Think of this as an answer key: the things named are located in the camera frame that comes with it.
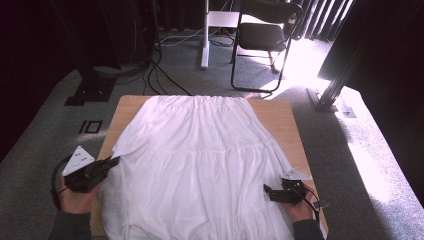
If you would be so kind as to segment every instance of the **white cloth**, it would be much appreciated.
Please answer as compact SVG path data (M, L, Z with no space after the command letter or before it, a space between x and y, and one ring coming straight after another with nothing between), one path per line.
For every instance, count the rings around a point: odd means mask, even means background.
M293 239L263 191L291 166L246 99L152 97L113 150L109 239Z

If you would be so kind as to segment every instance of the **floor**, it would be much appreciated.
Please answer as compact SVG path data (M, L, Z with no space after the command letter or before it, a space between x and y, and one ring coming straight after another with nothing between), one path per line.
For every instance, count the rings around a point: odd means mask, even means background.
M176 41L166 42L174 45ZM234 91L229 85L231 47L211 45L209 68L200 68L201 42L183 41L163 47L159 66L193 95L284 99L289 101L330 229L328 239L422 239L424 210L410 189L360 93L344 89L341 96L356 118L316 112L307 89L325 89L316 73L331 45L294 41L284 82L273 95ZM275 73L253 60L239 62L243 83L272 84ZM259 67L259 73L251 72ZM152 71L171 94L185 94L161 71ZM0 239L46 239L55 216L49 195L51 170L57 161L82 145L97 156L123 95L155 95L143 74L120 77L109 102L64 107L81 81L77 71L60 81L31 125L0 165ZM97 134L81 134L84 121L102 121Z

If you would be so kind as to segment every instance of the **person's hand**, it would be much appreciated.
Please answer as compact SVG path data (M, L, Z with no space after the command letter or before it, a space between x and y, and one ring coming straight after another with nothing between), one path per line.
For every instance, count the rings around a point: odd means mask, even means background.
M306 189L306 200L310 201L312 198L312 189L303 183ZM309 206L304 200L300 201L298 204L293 205L291 203L282 203L280 205L286 210L287 214L290 216L293 222L313 219L313 211L311 206Z
M65 178L61 175L61 189L65 189ZM91 206L103 182L97 184L89 193L73 192L66 189L59 194L60 210L72 214L85 214L91 212Z

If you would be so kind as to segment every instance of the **person's arm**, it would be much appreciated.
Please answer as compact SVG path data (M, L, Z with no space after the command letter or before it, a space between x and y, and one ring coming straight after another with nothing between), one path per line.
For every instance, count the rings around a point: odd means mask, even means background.
M304 184L305 188L309 189L306 193L306 200L312 198L312 189ZM293 231L295 240L323 240L321 229L318 223L313 219L313 211L309 204L305 201L300 201L296 205L291 203L280 203L286 210L293 222Z
M62 189L65 188L62 176ZM101 188L98 184L89 193L76 193L66 189L59 193L60 211L57 212L49 240L90 240L91 206Z

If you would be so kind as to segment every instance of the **black chair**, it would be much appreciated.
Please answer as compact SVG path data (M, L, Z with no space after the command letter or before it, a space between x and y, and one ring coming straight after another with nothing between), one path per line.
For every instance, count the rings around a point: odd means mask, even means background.
M231 86L236 90L250 92L272 93L280 86L283 76L284 65L289 53L292 34L302 18L302 7L294 3L270 2L270 1L248 1L243 4L237 23L236 38L234 41L231 63ZM264 23L244 22L244 16L252 16ZM246 56L238 54L238 47L245 50L267 51L271 61L271 67L274 68L271 52L285 51L284 61L278 79L278 85L272 90L237 87L234 83L234 70L237 56Z

